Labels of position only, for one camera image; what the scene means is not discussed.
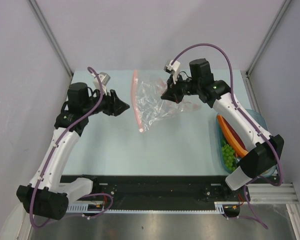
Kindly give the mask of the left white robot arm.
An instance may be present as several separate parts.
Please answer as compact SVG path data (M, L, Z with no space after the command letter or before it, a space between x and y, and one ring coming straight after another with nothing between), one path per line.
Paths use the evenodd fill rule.
M16 191L17 198L31 217L60 220L69 204L84 196L90 200L100 196L101 188L86 177L60 187L62 173L91 115L104 113L116 117L129 107L113 89L90 91L84 82L69 86L67 101L56 118L52 139L39 169L28 185L20 185Z

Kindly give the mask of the clear zip top bag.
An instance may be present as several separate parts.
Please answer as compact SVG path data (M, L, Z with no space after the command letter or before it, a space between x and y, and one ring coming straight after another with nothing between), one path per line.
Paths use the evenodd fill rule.
M184 98L181 103L162 100L167 85L150 70L135 69L132 74L130 101L140 133L145 133L158 122L173 118L180 113L200 110L199 101Z

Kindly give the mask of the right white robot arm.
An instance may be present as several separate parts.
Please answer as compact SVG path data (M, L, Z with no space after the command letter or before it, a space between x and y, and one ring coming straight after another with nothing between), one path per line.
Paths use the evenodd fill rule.
M239 188L279 165L284 140L279 134L273 136L259 125L231 94L225 81L214 79L206 59L191 61L189 68L190 77L182 79L178 61L171 60L165 65L164 71L170 77L161 99L179 104L185 95L197 95L218 112L242 140L248 153L241 158L236 170L226 177L226 185L220 188L221 196L232 201L238 196Z

